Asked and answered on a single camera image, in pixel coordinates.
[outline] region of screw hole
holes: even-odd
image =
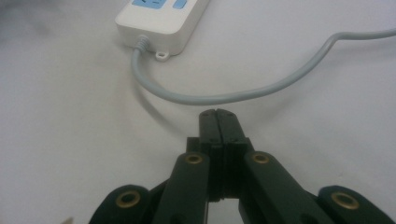
[[[129,208],[140,202],[140,194],[136,190],[129,190],[119,195],[116,205],[120,208]]]
[[[255,162],[261,163],[261,164],[265,164],[265,163],[267,163],[268,161],[270,161],[270,159],[269,159],[266,155],[261,154],[261,153],[253,154],[252,159],[253,159]]]
[[[334,192],[332,194],[332,200],[341,207],[350,210],[358,209],[360,206],[359,202],[354,197],[344,192]]]
[[[186,162],[190,164],[198,164],[203,161],[203,158],[199,155],[190,155],[186,157]]]

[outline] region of electrical cable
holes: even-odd
[[[140,83],[140,85],[142,85],[147,91],[160,98],[163,98],[164,100],[182,105],[222,105],[263,97],[265,95],[269,95],[287,88],[289,85],[298,81],[306,74],[308,74],[312,69],[314,69],[338,40],[371,40],[392,36],[396,36],[396,29],[368,33],[336,33],[334,35],[331,35],[327,39],[327,41],[318,50],[318,52],[306,64],[290,74],[288,77],[285,77],[274,84],[258,89],[253,89],[249,91],[238,91],[226,94],[210,96],[184,95],[168,91],[163,87],[150,81],[146,76],[143,75],[139,63],[141,55],[145,53],[149,48],[149,40],[145,37],[142,37],[137,45],[134,47],[134,52],[132,56],[132,69],[134,77]]]

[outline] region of white power strip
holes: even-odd
[[[125,45],[134,47],[141,36],[159,61],[179,54],[187,44],[209,0],[132,0],[117,16]]]

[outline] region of cable strain relief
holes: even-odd
[[[140,50],[140,52],[144,53],[149,49],[149,39],[143,35],[139,36],[139,40],[137,44],[134,46],[135,49]]]

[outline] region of gray cable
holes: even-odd
[[[320,61],[326,56],[337,40],[369,40],[386,38],[395,35],[396,29],[370,33],[343,32],[334,34],[327,39],[327,41],[314,55],[314,57],[312,57],[311,60],[309,60],[297,71],[274,84],[250,91],[238,91],[211,96],[193,96],[171,92],[161,86],[158,86],[157,84],[151,82],[146,76],[144,76],[140,69],[140,56],[149,48],[149,41],[145,38],[142,38],[134,48],[132,56],[132,69],[134,72],[134,77],[146,90],[158,97],[163,98],[164,100],[182,105],[222,105],[262,97],[287,88],[289,85],[304,77],[312,69],[314,69],[314,67],[317,66],[318,63],[320,63]]]

